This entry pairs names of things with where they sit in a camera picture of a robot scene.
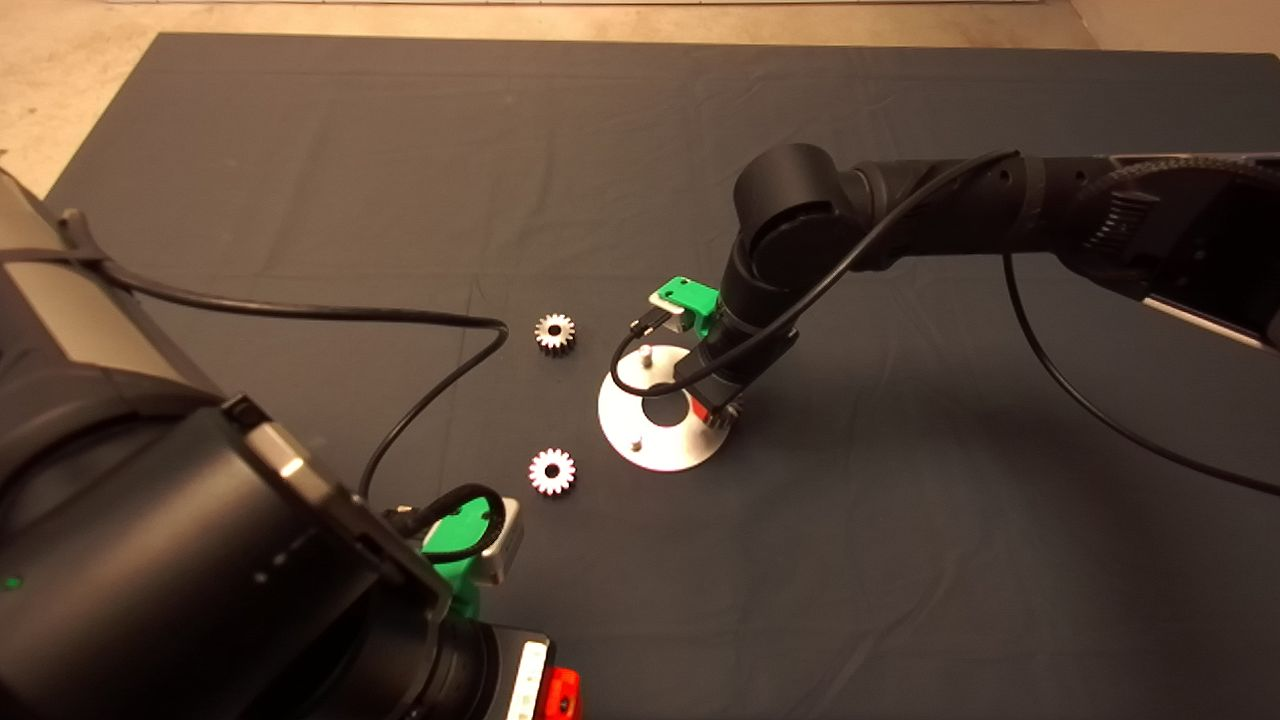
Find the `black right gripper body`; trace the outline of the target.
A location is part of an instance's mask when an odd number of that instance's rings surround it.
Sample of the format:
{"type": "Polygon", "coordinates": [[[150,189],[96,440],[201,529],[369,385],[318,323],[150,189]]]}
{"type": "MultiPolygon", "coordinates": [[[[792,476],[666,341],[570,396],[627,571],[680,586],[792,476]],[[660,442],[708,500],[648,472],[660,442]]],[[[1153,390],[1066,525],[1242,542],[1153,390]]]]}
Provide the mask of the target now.
{"type": "MultiPolygon", "coordinates": [[[[737,336],[730,340],[707,338],[696,343],[687,356],[687,373],[713,365],[735,347],[737,336]]],[[[754,348],[750,354],[722,364],[713,374],[691,383],[687,393],[703,407],[726,407],[735,404],[745,389],[773,366],[797,342],[799,333],[780,333],[754,348]]]]}

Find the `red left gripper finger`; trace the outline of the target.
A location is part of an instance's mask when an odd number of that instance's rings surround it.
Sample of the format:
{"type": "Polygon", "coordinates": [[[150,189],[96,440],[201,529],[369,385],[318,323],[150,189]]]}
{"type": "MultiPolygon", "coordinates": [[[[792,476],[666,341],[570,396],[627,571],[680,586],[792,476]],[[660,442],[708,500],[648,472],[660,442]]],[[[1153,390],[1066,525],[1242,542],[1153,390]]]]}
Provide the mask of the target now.
{"type": "Polygon", "coordinates": [[[552,667],[545,682],[545,719],[582,719],[582,685],[577,671],[552,667]]]}

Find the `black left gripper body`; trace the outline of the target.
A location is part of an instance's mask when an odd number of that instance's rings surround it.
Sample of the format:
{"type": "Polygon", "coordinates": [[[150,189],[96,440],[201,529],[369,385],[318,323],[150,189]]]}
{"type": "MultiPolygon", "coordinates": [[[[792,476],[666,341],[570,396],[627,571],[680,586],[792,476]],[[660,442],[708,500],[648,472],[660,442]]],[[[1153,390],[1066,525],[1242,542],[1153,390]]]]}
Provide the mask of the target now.
{"type": "Polygon", "coordinates": [[[485,625],[481,719],[541,719],[556,642],[516,626],[485,625]]]}

